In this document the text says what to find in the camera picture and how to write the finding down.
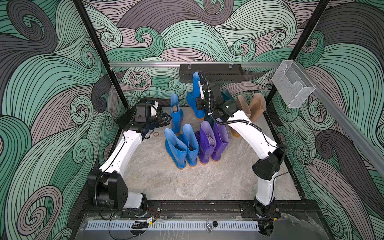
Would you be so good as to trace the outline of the aluminium rail back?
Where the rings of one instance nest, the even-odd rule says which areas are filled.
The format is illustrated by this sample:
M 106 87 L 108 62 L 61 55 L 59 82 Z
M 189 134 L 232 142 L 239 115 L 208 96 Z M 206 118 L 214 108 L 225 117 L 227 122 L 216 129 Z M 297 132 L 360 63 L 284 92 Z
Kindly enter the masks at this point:
M 180 65 L 241 65 L 243 68 L 278 68 L 281 62 L 110 62 L 111 68 L 178 68 Z

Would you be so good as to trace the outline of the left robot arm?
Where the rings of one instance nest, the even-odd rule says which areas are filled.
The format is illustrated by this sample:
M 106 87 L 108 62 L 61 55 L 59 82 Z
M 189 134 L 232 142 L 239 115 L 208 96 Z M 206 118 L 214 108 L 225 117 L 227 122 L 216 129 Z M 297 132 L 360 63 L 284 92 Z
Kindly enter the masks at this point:
M 145 209 L 144 194 L 129 191 L 123 174 L 135 150 L 153 130 L 170 124 L 171 116 L 157 101 L 142 99 L 116 120 L 121 138 L 98 170 L 87 176 L 89 198 L 94 206 L 109 209 Z

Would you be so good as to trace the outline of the black case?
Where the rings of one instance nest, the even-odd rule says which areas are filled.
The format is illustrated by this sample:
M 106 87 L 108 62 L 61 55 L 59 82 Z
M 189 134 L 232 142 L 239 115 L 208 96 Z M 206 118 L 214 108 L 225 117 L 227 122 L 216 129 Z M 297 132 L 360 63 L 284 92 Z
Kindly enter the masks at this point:
M 133 130 L 134 128 L 139 129 L 139 127 L 135 126 L 135 123 L 134 123 L 134 116 L 136 112 L 135 106 L 133 106 L 131 109 L 129 109 L 126 113 L 124 113 L 120 118 L 116 120 L 116 123 L 118 124 L 118 126 L 124 129 L 125 131 Z

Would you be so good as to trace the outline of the aluminium rail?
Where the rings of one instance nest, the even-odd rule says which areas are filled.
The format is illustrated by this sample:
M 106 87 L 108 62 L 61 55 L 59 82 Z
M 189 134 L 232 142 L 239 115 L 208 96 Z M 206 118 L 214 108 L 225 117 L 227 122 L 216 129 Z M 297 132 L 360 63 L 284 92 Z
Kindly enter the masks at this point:
M 178 68 L 180 65 L 241 65 L 243 68 L 278 68 L 281 62 L 110 62 L 111 68 Z
M 312 66 L 298 65 L 299 73 L 314 87 L 314 94 L 339 123 L 375 169 L 384 172 L 384 94 L 376 87 L 353 85 L 359 73 L 339 83 L 337 77 Z

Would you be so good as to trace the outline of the beige boot back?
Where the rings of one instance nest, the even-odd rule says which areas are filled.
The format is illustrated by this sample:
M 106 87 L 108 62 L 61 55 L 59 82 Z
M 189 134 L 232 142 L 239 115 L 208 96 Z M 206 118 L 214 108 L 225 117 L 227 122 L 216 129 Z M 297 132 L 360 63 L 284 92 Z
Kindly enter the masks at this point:
M 237 106 L 246 114 L 248 118 L 251 116 L 251 110 L 244 96 L 238 95 Z M 238 132 L 236 132 L 233 128 L 230 127 L 230 130 L 234 137 L 240 136 L 240 134 L 238 134 Z

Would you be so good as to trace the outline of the teal boot back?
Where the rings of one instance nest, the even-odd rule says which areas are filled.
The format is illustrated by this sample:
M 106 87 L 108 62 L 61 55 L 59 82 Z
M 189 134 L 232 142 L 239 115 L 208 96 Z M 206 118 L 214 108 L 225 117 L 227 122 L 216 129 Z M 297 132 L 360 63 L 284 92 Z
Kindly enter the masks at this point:
M 211 128 L 213 129 L 214 126 L 215 126 L 215 120 L 214 120 L 214 117 L 215 117 L 215 114 L 214 112 L 209 112 L 209 111 L 205 111 L 205 117 L 204 117 L 204 120 L 207 121 Z

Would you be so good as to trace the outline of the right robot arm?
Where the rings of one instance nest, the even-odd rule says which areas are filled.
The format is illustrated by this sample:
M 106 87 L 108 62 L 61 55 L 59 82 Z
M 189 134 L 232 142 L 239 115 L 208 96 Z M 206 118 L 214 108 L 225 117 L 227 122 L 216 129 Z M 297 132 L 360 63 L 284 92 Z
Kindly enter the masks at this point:
M 197 111 L 204 111 L 206 120 L 217 130 L 226 127 L 234 129 L 255 151 L 258 160 L 252 170 L 258 178 L 255 209 L 259 216 L 276 217 L 278 214 L 275 199 L 275 181 L 286 155 L 286 147 L 267 137 L 263 130 L 254 124 L 240 105 L 207 79 L 203 71 L 193 74 L 193 96 Z

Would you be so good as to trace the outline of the purple boot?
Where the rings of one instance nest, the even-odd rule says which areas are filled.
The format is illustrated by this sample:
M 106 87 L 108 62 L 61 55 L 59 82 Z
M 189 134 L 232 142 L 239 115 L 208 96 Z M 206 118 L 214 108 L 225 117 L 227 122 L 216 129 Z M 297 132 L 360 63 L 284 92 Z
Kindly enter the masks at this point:
M 227 148 L 230 139 L 225 125 L 214 124 L 214 134 L 216 139 L 216 147 L 211 155 L 213 161 L 218 162 L 221 159 L 221 154 Z
M 214 131 L 208 121 L 201 123 L 200 130 L 195 132 L 195 137 L 199 143 L 200 162 L 206 165 L 217 145 Z

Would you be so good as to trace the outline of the aluminium rail right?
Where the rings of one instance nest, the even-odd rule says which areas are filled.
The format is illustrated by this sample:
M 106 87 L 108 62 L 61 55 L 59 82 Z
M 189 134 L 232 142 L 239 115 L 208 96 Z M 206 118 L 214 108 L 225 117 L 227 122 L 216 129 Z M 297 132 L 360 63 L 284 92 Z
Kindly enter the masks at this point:
M 339 123 L 375 169 L 384 172 L 384 94 L 376 87 L 353 85 L 359 73 L 339 83 L 337 77 L 312 66 L 298 65 L 299 73 L 314 87 L 314 94 Z

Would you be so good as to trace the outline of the large blue boot front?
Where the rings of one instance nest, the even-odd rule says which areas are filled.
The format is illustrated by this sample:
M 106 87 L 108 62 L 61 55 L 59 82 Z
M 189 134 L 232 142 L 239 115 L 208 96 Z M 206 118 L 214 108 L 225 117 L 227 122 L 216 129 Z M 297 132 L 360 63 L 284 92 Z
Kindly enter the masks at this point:
M 187 163 L 194 167 L 198 162 L 199 143 L 193 127 L 190 124 L 183 125 L 183 133 L 178 138 L 187 146 Z

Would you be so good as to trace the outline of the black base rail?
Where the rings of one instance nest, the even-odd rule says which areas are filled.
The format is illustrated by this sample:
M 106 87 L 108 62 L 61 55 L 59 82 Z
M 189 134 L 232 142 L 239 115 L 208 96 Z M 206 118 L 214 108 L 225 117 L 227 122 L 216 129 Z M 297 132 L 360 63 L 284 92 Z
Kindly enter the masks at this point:
M 125 218 L 144 219 L 156 217 L 167 219 L 177 214 L 218 214 L 234 217 L 249 218 L 253 220 L 267 221 L 281 217 L 283 214 L 309 214 L 315 213 L 322 216 L 320 207 L 316 201 L 279 201 L 274 200 L 269 207 L 260 207 L 255 200 L 147 200 L 145 209 L 124 209 L 117 213 L 113 209 L 97 210 L 89 204 L 84 204 L 78 219 L 86 214 L 98 216 L 105 214 L 108 218 L 111 214 L 115 217 L 121 214 Z

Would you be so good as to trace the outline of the teal boot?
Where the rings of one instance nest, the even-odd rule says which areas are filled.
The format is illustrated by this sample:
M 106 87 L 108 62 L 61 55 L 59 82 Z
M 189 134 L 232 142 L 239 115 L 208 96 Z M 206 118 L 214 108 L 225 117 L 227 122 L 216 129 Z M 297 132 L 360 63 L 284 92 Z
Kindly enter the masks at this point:
M 211 128 L 213 129 L 214 126 L 215 126 L 215 120 L 214 120 L 214 117 L 215 117 L 215 114 L 214 112 L 209 112 L 209 111 L 205 111 L 205 117 L 204 117 L 204 120 L 207 121 Z
M 231 101 L 231 102 L 236 102 L 234 97 L 230 94 L 228 89 L 222 89 L 222 97 L 224 102 Z

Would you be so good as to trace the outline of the beige boot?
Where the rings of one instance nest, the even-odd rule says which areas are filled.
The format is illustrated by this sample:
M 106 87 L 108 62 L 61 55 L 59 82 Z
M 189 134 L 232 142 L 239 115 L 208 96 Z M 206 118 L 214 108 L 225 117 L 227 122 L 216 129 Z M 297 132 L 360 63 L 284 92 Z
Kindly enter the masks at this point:
M 244 96 L 238 95 L 237 106 L 246 114 L 248 118 L 251 116 L 251 110 Z M 233 128 L 230 127 L 230 130 L 234 137 L 240 136 L 240 134 L 238 134 L 238 132 L 236 132 Z
M 266 99 L 261 93 L 255 93 L 249 104 L 251 111 L 250 120 L 256 122 L 267 109 Z

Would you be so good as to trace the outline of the small blue boot orange sole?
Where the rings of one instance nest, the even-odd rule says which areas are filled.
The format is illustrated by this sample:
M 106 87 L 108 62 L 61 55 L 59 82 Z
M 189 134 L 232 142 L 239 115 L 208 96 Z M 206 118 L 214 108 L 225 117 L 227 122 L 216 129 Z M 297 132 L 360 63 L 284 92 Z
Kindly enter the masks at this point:
M 178 135 L 181 132 L 182 121 L 184 119 L 183 110 L 179 105 L 179 98 L 177 94 L 171 96 L 171 117 L 172 117 L 172 131 Z

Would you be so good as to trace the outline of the clear mesh wall bin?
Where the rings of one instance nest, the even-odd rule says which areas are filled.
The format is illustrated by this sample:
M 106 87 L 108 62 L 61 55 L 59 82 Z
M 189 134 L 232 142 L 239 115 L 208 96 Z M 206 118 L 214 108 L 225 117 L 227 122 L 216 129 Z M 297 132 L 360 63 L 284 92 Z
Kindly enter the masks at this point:
M 316 89 L 305 68 L 293 60 L 282 61 L 272 82 L 289 109 L 299 108 Z

